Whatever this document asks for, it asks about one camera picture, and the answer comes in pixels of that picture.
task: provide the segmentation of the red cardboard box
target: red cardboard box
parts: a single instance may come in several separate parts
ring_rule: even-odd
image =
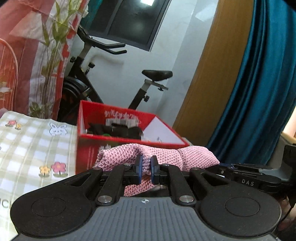
[[[89,123],[139,126],[142,140],[87,134]],[[189,146],[172,128],[156,115],[89,101],[81,101],[77,122],[76,174],[92,168],[101,149],[138,143],[142,145],[179,149]]]

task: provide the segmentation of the exercise bike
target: exercise bike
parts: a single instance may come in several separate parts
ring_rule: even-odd
[[[76,125],[78,117],[78,108],[81,100],[90,100],[92,102],[103,103],[102,99],[95,91],[94,87],[90,83],[87,74],[90,69],[95,65],[90,62],[86,71],[83,71],[81,65],[90,51],[91,47],[99,48],[110,54],[119,55],[127,53],[126,50],[113,51],[115,48],[125,47],[124,43],[104,44],[94,40],[89,34],[79,26],[77,31],[78,36],[84,42],[84,48],[78,57],[72,57],[70,62],[73,66],[69,72],[69,75],[64,78],[62,87],[62,98],[59,106],[59,112],[57,120],[60,122],[66,122],[68,124]],[[142,74],[148,77],[145,79],[143,86],[139,89],[135,95],[133,101],[129,105],[129,109],[137,109],[142,100],[147,102],[149,96],[146,95],[147,90],[151,85],[158,87],[158,90],[164,91],[168,88],[159,81],[171,78],[173,73],[171,71],[163,70],[143,70]]]

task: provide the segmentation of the bike handlebar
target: bike handlebar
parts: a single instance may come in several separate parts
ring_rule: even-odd
[[[123,54],[123,53],[127,52],[126,50],[121,50],[121,51],[112,51],[112,50],[110,50],[112,48],[122,48],[122,47],[124,47],[126,45],[125,43],[117,43],[117,44],[104,44],[104,43],[101,43],[101,42],[91,38],[88,35],[88,33],[81,26],[78,27],[77,34],[78,34],[78,36],[80,37],[80,39],[83,42],[89,43],[93,47],[102,49],[102,50],[104,50],[104,51],[106,51],[108,53],[111,53],[111,54]]]

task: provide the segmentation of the flower print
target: flower print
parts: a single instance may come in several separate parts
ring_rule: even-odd
[[[65,163],[60,163],[60,162],[55,162],[54,165],[51,166],[51,168],[54,171],[54,176],[55,177],[66,177],[68,176],[66,172],[66,164]]]
[[[55,162],[54,165],[52,165],[52,169],[54,172],[65,172],[66,171],[66,164]]]
[[[21,124],[15,124],[15,129],[16,130],[21,130],[22,129],[22,125]]]
[[[40,177],[49,177],[49,173],[51,171],[51,168],[48,167],[48,166],[41,166],[39,167],[40,169],[40,173],[39,173],[39,176]]]
[[[5,125],[6,127],[13,127],[17,123],[16,120],[10,120],[8,123]]]

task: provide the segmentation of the red and white curtain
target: red and white curtain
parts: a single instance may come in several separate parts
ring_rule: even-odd
[[[0,7],[0,108],[57,117],[77,27],[89,0],[8,0]]]

